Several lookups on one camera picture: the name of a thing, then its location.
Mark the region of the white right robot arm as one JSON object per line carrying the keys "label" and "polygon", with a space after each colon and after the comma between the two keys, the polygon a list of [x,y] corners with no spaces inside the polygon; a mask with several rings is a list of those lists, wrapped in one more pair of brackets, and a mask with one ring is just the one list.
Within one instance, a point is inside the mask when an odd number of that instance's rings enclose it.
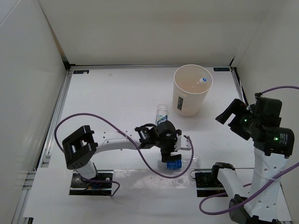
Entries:
{"label": "white right robot arm", "polygon": [[238,224],[278,224],[277,199],[282,172],[292,155],[294,132],[280,127],[282,102],[278,99],[257,97],[252,105],[234,99],[227,109],[216,117],[229,123],[232,132],[245,140],[252,139],[255,165],[250,190],[241,184],[233,165],[217,162],[212,167],[210,182],[223,186],[229,202],[230,219]]}

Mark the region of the blue label clear water bottle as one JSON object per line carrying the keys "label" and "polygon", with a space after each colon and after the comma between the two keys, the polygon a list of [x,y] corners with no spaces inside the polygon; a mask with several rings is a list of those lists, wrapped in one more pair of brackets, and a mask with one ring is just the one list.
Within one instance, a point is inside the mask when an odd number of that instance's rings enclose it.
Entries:
{"label": "blue label clear water bottle", "polygon": [[[163,163],[160,160],[157,161],[157,167],[159,169],[169,169],[169,170],[185,170],[190,163],[190,158],[187,156],[182,156],[181,160],[171,161],[167,163]],[[200,168],[201,159],[199,156],[194,156],[189,168]]]}

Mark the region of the green white label water bottle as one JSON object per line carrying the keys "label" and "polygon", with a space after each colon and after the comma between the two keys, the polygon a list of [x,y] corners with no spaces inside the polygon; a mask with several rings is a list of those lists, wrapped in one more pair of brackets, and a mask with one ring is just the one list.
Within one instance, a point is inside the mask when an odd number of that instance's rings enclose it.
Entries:
{"label": "green white label water bottle", "polygon": [[168,120],[168,106],[166,104],[159,104],[156,111],[156,125]]}

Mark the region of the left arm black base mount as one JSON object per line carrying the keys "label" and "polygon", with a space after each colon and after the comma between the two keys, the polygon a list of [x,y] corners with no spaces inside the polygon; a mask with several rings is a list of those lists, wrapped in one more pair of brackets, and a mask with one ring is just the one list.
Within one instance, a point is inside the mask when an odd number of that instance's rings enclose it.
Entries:
{"label": "left arm black base mount", "polygon": [[113,180],[112,170],[97,170],[95,180],[105,181],[104,183],[88,182],[83,180],[77,171],[73,171],[69,195],[73,196],[110,196],[112,194],[112,183],[107,181]]}

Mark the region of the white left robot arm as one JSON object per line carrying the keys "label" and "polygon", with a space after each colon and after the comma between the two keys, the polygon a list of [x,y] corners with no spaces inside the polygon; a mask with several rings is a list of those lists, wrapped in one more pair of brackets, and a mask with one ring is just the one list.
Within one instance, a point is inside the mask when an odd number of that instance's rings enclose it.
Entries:
{"label": "white left robot arm", "polygon": [[82,181],[89,187],[98,182],[98,174],[91,162],[94,154],[118,149],[160,149],[161,161],[167,163],[181,159],[181,155],[172,153],[181,149],[182,131],[166,121],[159,125],[145,124],[136,127],[133,132],[120,131],[96,134],[89,125],[74,131],[62,141],[66,167],[76,170]]}

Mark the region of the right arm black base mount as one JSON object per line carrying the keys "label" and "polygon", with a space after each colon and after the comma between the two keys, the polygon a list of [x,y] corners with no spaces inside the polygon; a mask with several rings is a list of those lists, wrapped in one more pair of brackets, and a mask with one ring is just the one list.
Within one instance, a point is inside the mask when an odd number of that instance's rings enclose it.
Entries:
{"label": "right arm black base mount", "polygon": [[194,169],[190,172],[190,178],[195,181],[197,197],[208,197],[222,193],[224,195],[221,197],[227,197],[223,185],[212,177],[211,171]]}

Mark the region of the clear unlabelled plastic bottle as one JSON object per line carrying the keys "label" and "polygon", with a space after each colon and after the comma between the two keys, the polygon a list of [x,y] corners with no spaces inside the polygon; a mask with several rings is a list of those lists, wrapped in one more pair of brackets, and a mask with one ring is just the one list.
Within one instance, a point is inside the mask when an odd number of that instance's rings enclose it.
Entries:
{"label": "clear unlabelled plastic bottle", "polygon": [[205,78],[190,78],[187,79],[184,83],[184,87],[183,89],[186,92],[190,92],[190,93],[203,93],[206,90],[208,90],[209,85],[208,85],[208,81],[206,81]]}

